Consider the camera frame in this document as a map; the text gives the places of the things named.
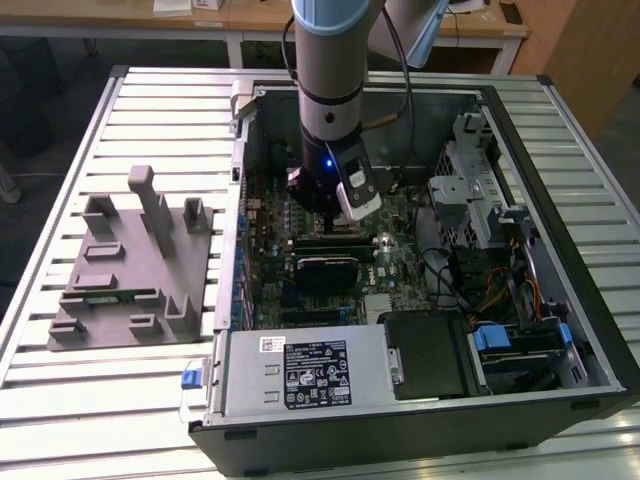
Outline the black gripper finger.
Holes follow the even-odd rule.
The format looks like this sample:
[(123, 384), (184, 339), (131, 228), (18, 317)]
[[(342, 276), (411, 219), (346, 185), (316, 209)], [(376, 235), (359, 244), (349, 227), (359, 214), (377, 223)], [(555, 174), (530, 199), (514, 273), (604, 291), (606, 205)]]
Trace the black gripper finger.
[(338, 175), (334, 172), (309, 172), (305, 167), (287, 170), (287, 192), (306, 211), (323, 221), (323, 232), (332, 233), (334, 219), (342, 210), (336, 195)]

